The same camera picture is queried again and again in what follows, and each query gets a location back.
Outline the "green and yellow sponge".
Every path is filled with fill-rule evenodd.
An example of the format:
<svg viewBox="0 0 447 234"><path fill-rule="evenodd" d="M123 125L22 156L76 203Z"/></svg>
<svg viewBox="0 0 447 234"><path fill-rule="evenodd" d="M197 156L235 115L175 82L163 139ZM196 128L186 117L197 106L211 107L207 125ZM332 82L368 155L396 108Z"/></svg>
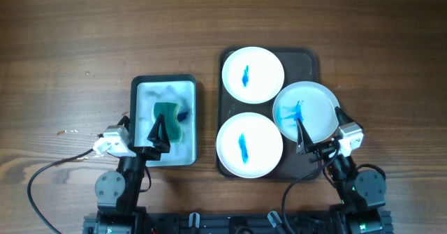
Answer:
<svg viewBox="0 0 447 234"><path fill-rule="evenodd" d="M160 114L164 116L170 142L179 142L182 137L182 130L177 119L178 110L179 104L171 102L157 102L153 107L154 119L157 119Z"/></svg>

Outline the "brown plastic serving tray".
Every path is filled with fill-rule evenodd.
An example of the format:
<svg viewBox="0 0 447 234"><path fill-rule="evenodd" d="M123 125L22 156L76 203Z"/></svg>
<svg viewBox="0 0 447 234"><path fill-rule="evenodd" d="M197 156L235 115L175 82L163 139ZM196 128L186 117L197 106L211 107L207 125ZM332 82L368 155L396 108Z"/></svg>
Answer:
<svg viewBox="0 0 447 234"><path fill-rule="evenodd" d="M278 57L284 67L284 84L299 81L318 82L319 67L318 58L310 50L303 47L267 47ZM247 104L233 98L224 87L222 78L219 78L219 88L217 93L217 129L230 119L233 115L242 112L255 112L273 119L273 100L262 104ZM313 154L297 154L296 143L283 137L283 154L278 165L267 175L262 176L263 180L293 181L301 175L318 168L322 163L311 163Z"/></svg>

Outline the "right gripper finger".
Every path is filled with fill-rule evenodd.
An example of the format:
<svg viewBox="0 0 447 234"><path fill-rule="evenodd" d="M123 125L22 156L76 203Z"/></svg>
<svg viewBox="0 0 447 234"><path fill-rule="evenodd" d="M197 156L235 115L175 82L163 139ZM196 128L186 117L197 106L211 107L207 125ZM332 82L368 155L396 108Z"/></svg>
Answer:
<svg viewBox="0 0 447 234"><path fill-rule="evenodd" d="M304 124L301 119L297 120L297 146L296 153L297 154L307 154L310 152L310 148L314 145L312 139L310 138L308 132L306 131Z"/></svg>
<svg viewBox="0 0 447 234"><path fill-rule="evenodd" d="M350 118L339 106L335 107L335 114L339 122L339 126L354 122L354 120Z"/></svg>

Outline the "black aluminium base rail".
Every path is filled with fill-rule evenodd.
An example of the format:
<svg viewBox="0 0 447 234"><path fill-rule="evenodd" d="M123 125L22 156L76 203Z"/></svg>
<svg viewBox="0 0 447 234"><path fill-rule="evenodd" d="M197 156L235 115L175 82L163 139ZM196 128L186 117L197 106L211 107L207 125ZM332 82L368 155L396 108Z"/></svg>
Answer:
<svg viewBox="0 0 447 234"><path fill-rule="evenodd" d="M86 217L83 233L287 233L284 221L274 214L148 214L146 222L137 228L126 220L99 221ZM288 218L296 233L394 233L389 211L377 215L351 215L337 218L329 211L298 212Z"/></svg>

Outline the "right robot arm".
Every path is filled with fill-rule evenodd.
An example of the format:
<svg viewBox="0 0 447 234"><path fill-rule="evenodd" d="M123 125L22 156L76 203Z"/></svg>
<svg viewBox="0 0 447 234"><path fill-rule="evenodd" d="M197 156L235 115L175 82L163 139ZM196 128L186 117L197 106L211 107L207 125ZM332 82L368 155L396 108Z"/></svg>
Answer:
<svg viewBox="0 0 447 234"><path fill-rule="evenodd" d="M316 171L325 175L341 203L327 211L299 212L285 227L292 233L393 233L390 212L381 209L386 204L385 172L369 163L357 166L351 156L362 144L363 127L340 107L335 116L335 137L320 143L312 142L299 119L297 153L316 155L311 162L322 162Z"/></svg>

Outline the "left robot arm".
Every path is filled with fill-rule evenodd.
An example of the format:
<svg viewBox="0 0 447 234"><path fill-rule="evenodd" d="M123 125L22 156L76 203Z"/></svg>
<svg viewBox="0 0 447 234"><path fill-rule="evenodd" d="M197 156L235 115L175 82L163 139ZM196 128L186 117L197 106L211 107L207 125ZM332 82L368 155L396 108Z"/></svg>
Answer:
<svg viewBox="0 0 447 234"><path fill-rule="evenodd" d="M95 142L97 154L109 153L119 158L115 171L103 173L95 183L98 213L85 233L150 233L147 210L138 207L138 197L144 191L142 179L149 174L147 161L158 161L169 153L170 141L164 115L160 114L149 132L149 147L136 147L128 131L130 118L125 116L115 126L109 126Z"/></svg>

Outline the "white plate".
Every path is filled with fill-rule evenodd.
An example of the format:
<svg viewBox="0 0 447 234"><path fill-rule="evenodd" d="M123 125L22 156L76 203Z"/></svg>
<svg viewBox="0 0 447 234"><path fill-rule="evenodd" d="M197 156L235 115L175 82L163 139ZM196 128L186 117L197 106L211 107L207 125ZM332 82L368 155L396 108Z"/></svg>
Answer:
<svg viewBox="0 0 447 234"><path fill-rule="evenodd" d="M243 47L225 60L221 79L227 92L237 100L259 104L281 90L285 72L279 58L262 47Z"/></svg>
<svg viewBox="0 0 447 234"><path fill-rule="evenodd" d="M301 121L314 143L329 138L339 122L336 96L325 86L310 81L295 82L282 89L272 107L273 120L283 136L298 139L297 121Z"/></svg>
<svg viewBox="0 0 447 234"><path fill-rule="evenodd" d="M270 173L283 153L283 140L266 116L243 112L232 116L219 129L216 151L233 175L254 179Z"/></svg>

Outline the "black tray with water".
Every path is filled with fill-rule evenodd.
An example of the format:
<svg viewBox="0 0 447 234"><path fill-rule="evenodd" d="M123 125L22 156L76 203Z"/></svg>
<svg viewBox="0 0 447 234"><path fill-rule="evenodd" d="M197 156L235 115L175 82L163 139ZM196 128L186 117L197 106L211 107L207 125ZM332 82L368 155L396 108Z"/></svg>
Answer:
<svg viewBox="0 0 447 234"><path fill-rule="evenodd" d="M131 82L131 115L129 133L136 147L149 147L147 137L156 119L153 107L157 102L179 104L177 119L182 130L179 142L170 142L170 152L147 167L190 166L197 159L196 79L189 74L140 75Z"/></svg>

